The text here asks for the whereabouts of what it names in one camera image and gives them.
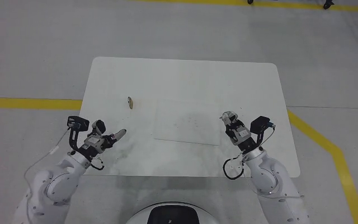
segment wire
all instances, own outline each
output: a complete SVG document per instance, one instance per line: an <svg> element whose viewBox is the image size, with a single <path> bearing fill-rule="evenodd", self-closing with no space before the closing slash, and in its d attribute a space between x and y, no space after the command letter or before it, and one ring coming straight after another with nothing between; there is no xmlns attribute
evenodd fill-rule
<svg viewBox="0 0 358 224"><path fill-rule="evenodd" d="M225 170L225 165L229 162L229 161L233 161L233 160L236 160L240 155L242 154L242 152L237 156L237 157L234 157L234 158L229 158L225 161L224 165L223 165L223 171L224 171L224 174L225 176L229 179L229 180L236 180L237 178L239 178L240 176L242 176L242 174L244 173L244 163L243 161L241 161L241 172L239 175L237 175L236 177L232 178L230 177L227 173L226 173L226 170Z"/></svg>
<svg viewBox="0 0 358 224"><path fill-rule="evenodd" d="M271 136L274 134L274 132L275 132L275 128L272 128L273 129L273 131L272 131L272 133L263 141L263 142L261 142L261 144L259 145L259 146L262 146L267 140L269 140L269 138L271 138Z"/></svg>
<svg viewBox="0 0 358 224"><path fill-rule="evenodd" d="M66 133L68 132L70 128L68 128L65 133L63 133L63 135L61 136L60 140L58 140L58 142L56 143L55 147L53 148L56 148L58 147L58 144L61 142L61 140L63 139L63 137L66 135ZM27 217L27 220L29 222L29 224L32 224L31 220L30 220L30 216L29 216L29 200L32 198L32 189L31 189L31 184L29 182L29 180L26 178L26 174L27 172L33 167L35 166L38 162L40 162L41 160L43 160L46 156L48 156L49 154L51 154L53 152L53 148L48 152L46 153L43 157L41 157L39 160L37 160L36 162L34 162L31 166L29 166L29 168L27 168L27 170L24 172L23 174L23 178L25 179L26 183L27 183L27 186L29 187L29 190L30 190L30 196L27 198L27 201L26 201L26 217Z"/></svg>

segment floor marking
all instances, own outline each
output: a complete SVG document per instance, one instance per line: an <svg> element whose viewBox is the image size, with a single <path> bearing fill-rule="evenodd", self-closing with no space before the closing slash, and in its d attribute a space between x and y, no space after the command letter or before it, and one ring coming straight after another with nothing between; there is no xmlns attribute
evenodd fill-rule
<svg viewBox="0 0 358 224"><path fill-rule="evenodd" d="M278 1L255 1L250 5L247 0L130 0L134 2L163 2L163 3L190 3L190 4L220 4L226 6L251 6L251 7L270 7L270 8L294 8L300 10L324 10L323 3L309 4L299 2L278 2ZM358 6L343 6L336 4L328 10L358 12Z"/></svg>
<svg viewBox="0 0 358 224"><path fill-rule="evenodd" d="M80 110L81 105L82 100L0 98L0 108L10 109ZM331 154L354 224L358 224L358 194L342 150L290 110L287 112L292 125Z"/></svg>
<svg viewBox="0 0 358 224"><path fill-rule="evenodd" d="M306 136L327 150L336 165L338 176L340 177L343 191L351 211L354 224L358 224L358 195L354 186L353 178L349 172L345 156L340 148L328 140L325 136L318 133L310 125L301 120L298 116L287 110L291 124L303 132Z"/></svg>
<svg viewBox="0 0 358 224"><path fill-rule="evenodd" d="M0 98L0 108L80 110L82 100Z"/></svg>

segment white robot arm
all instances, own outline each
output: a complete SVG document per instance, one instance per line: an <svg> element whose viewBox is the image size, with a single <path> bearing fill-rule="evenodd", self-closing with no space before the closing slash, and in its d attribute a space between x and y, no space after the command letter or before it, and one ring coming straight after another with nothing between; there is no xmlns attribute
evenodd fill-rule
<svg viewBox="0 0 358 224"><path fill-rule="evenodd" d="M243 162L250 168L251 180L267 221L270 224L310 224L303 200L285 166L270 158L261 147L263 132L269 127L275 130L270 119L264 116L257 118L251 123L250 130L232 111L224 112L221 119L226 126L226 134L240 148ZM252 139L251 132L257 134L256 142Z"/></svg>
<svg viewBox="0 0 358 224"><path fill-rule="evenodd" d="M64 224L69 211L71 196L78 187L78 181L92 159L105 149L111 148L126 133L125 129L116 134L103 136L106 128L101 120L92 124L92 132L84 140L84 144L77 148L79 132L88 130L89 121L78 116L68 118L71 129L69 143L73 148L57 165L36 174L31 188L17 207L13 223L15 224Z"/></svg>

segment gray floor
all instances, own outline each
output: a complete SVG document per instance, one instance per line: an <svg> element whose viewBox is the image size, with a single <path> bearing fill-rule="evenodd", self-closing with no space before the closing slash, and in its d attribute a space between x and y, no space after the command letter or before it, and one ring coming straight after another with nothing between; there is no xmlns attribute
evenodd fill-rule
<svg viewBox="0 0 358 224"><path fill-rule="evenodd" d="M358 186L357 12L3 0L0 30L0 97L82 99L97 56L274 63L288 108L344 151ZM26 189L24 170L78 113L0 109L3 223ZM294 127L293 135L301 167L294 182L313 223L353 223L330 154ZM63 141L32 173L68 148ZM122 224L163 200L196 204L221 223L267 223L244 179L123 176L84 176L67 223Z"/></svg>

